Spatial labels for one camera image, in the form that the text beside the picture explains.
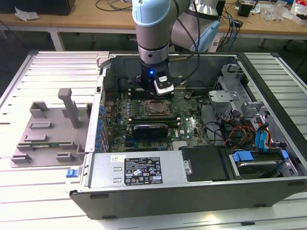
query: blue latch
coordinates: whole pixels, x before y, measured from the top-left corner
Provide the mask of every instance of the blue latch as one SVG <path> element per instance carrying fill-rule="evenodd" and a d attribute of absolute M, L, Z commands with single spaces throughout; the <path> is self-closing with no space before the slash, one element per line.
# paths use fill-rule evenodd
<path fill-rule="evenodd" d="M 289 158 L 289 155 L 288 155 L 288 153 L 287 153 L 286 150 L 282 150 L 282 156 L 283 156 L 283 159 L 284 159 L 284 160 L 286 160 L 286 159 Z"/>
<path fill-rule="evenodd" d="M 68 169 L 66 177 L 67 178 L 78 177 L 78 170 L 77 169 Z"/>
<path fill-rule="evenodd" d="M 238 151 L 232 154 L 235 162 L 238 161 L 253 161 L 254 158 L 251 155 L 250 151 Z"/>

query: cpu socket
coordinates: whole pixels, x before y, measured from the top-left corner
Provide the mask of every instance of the cpu socket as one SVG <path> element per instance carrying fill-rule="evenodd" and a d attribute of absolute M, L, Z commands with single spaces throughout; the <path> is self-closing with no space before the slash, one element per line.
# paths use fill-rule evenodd
<path fill-rule="evenodd" d="M 144 101 L 144 117 L 173 117 L 173 114 L 170 111 L 168 101 L 148 100 Z"/>

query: white paper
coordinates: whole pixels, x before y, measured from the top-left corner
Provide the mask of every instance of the white paper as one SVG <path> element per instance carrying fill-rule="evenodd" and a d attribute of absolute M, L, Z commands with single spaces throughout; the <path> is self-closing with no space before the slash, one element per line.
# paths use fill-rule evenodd
<path fill-rule="evenodd" d="M 287 19 L 290 19 L 292 20 L 294 14 L 291 13 L 291 11 L 289 11 L 288 9 L 282 14 L 282 17 L 283 18 L 287 18 Z"/>
<path fill-rule="evenodd" d="M 17 9 L 15 7 L 16 13 L 15 16 L 20 18 L 23 21 L 28 21 L 28 20 L 34 20 L 34 19 L 39 19 L 38 15 L 36 12 L 25 12 Z"/>
<path fill-rule="evenodd" d="M 261 9 L 270 9 L 272 7 L 273 4 L 265 4 L 265 3 L 261 3 L 259 4 Z"/>
<path fill-rule="evenodd" d="M 287 3 L 286 1 L 278 0 L 278 1 L 276 2 L 276 4 L 280 4 L 281 6 L 286 7 L 286 5 L 287 5 L 288 3 Z"/>

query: circuit board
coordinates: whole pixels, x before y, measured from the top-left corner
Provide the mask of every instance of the circuit board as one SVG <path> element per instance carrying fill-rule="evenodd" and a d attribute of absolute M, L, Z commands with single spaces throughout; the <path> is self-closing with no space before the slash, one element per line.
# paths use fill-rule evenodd
<path fill-rule="evenodd" d="M 128 93 L 106 94 L 109 152 L 177 150 L 181 146 L 209 143 L 200 122 L 197 98 L 184 98 L 185 90 L 175 90 L 170 99 L 134 100 Z M 165 124 L 165 138 L 136 139 L 133 127 Z"/>

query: blue cable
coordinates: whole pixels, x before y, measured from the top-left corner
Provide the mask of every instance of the blue cable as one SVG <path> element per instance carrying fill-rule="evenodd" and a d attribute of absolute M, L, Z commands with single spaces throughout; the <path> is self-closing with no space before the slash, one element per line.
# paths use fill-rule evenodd
<path fill-rule="evenodd" d="M 225 16 L 222 16 L 223 18 L 227 18 L 227 19 L 229 19 L 229 20 L 231 20 L 231 22 L 232 22 L 232 26 L 233 26 L 233 32 L 231 33 L 231 35 L 230 35 L 230 41 L 231 41 L 231 44 L 229 45 L 229 47 L 228 47 L 228 49 L 227 49 L 227 51 L 226 52 L 229 52 L 229 50 L 230 50 L 230 48 L 232 47 L 232 45 L 233 45 L 233 43 L 234 43 L 234 41 L 235 41 L 235 37 L 236 37 L 236 32 L 235 32 L 235 22 L 234 22 L 234 19 L 232 18 L 232 17 L 225 17 Z"/>

